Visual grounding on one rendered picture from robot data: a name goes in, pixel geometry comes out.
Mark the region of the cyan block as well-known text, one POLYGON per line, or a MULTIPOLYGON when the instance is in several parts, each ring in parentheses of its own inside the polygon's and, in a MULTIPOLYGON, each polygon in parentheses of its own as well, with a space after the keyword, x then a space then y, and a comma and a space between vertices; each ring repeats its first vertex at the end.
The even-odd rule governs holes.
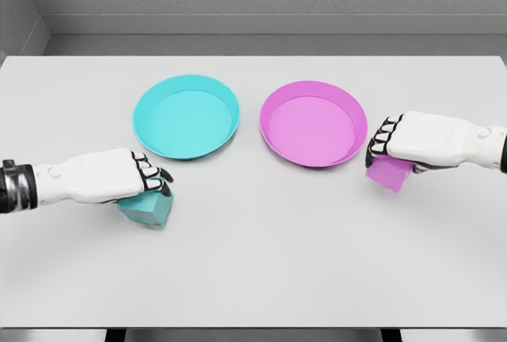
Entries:
POLYGON ((163 229, 169 217, 173 198, 173 194, 167 196, 162 191, 148 191, 119 199, 116 206, 132 222, 163 229))

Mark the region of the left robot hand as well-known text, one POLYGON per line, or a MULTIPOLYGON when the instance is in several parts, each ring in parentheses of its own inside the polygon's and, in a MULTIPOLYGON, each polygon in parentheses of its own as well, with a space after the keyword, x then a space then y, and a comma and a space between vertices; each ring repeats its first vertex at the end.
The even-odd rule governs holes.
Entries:
POLYGON ((70 198, 78 203, 108 203, 144 192, 171 196, 171 174, 141 152, 126 148, 83 154, 64 163, 70 198))

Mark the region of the pink plate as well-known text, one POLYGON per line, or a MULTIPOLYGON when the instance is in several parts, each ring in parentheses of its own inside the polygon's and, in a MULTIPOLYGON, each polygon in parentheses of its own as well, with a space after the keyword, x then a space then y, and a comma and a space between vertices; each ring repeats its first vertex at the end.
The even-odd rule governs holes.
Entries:
POLYGON ((365 143, 368 120, 345 90, 319 81, 291 82, 261 106, 261 134, 282 158, 311 168, 339 165, 365 143))

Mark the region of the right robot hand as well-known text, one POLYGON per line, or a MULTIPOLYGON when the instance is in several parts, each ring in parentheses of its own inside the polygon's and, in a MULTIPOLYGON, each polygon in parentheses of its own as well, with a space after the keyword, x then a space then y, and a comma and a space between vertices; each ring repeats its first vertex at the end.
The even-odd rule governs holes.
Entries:
POLYGON ((365 166, 389 156, 411 162, 415 173, 455 168, 471 156, 472 143, 487 134, 484 127, 450 116, 416 111, 389 116, 368 143, 365 166))

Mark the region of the pink block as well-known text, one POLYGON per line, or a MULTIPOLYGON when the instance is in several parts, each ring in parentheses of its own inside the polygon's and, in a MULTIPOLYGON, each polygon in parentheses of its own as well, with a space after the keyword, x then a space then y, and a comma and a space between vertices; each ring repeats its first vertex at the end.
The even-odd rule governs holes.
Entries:
POLYGON ((372 164, 366 170, 366 177, 377 184, 399 193, 413 172, 414 163, 389 155, 373 158, 372 164))

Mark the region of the cyan plate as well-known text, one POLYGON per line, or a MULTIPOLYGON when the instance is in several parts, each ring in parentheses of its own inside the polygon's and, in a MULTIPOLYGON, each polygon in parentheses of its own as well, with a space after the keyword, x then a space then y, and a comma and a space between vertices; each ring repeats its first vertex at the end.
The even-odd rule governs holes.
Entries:
POLYGON ((157 83, 137 102, 132 124, 148 150, 192 160, 213 153, 236 132, 240 106, 234 92, 208 76, 186 74, 157 83))

